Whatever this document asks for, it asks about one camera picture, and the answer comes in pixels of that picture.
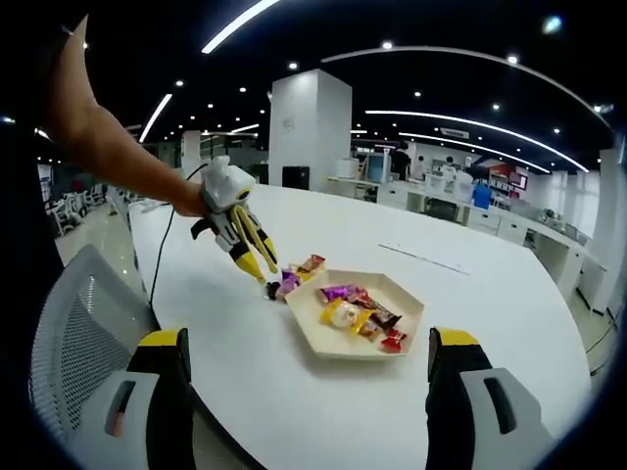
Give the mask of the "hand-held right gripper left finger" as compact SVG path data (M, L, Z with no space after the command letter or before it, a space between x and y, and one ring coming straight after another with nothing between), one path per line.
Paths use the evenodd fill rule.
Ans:
M138 344L82 406L72 455L83 469L194 469L188 330Z

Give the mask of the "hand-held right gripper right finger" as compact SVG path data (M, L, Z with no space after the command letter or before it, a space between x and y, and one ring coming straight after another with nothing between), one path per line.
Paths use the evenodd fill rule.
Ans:
M538 400L479 341L429 332L428 469L532 469L553 447Z

